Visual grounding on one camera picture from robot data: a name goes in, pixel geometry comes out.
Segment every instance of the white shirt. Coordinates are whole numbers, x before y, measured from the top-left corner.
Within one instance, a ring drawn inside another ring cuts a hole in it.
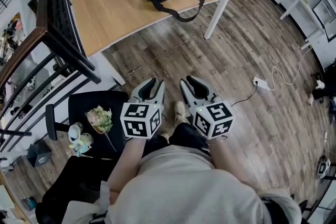
[[[301,223],[299,207],[285,191],[263,196],[282,207],[290,224]],[[63,223],[87,223],[65,222],[66,216]],[[252,188],[215,169],[211,158],[199,150],[174,145],[142,159],[137,176],[109,206],[107,217],[112,224],[271,223]]]

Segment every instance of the bag handle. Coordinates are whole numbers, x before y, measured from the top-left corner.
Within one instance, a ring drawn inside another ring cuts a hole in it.
[[[191,22],[193,19],[196,18],[196,16],[199,14],[199,11],[201,10],[203,4],[204,4],[204,1],[205,0],[199,0],[199,6],[198,6],[198,11],[197,13],[190,17],[190,18],[182,18],[177,11],[175,11],[174,9],[171,9],[171,8],[165,8],[160,2],[156,1],[156,0],[153,0],[153,4],[154,4],[154,7],[160,11],[160,12],[166,12],[166,13],[169,13],[170,15],[172,15],[173,17],[175,17],[177,20],[179,20],[180,22],[183,22],[183,23],[188,23],[188,22]]]

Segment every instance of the chair seat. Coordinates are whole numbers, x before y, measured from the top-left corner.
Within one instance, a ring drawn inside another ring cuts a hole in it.
[[[97,91],[73,94],[69,97],[68,111],[70,125],[75,122],[83,124],[83,132],[93,137],[93,147],[85,153],[86,156],[99,158],[115,158],[120,155],[124,148],[124,135],[120,122],[120,115],[123,104],[129,99],[126,92],[119,91]],[[91,126],[85,113],[91,109],[101,106],[104,110],[111,109],[113,126],[108,133],[108,141],[104,134],[98,134]]]

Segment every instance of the picture frame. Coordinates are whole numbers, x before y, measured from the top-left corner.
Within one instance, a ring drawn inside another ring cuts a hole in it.
[[[328,42],[336,38],[336,12],[327,0],[320,0],[312,9],[325,30]]]

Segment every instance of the white box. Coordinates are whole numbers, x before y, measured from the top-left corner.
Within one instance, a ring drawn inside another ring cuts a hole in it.
[[[162,123],[161,105],[125,103],[120,121],[126,137],[150,139]]]

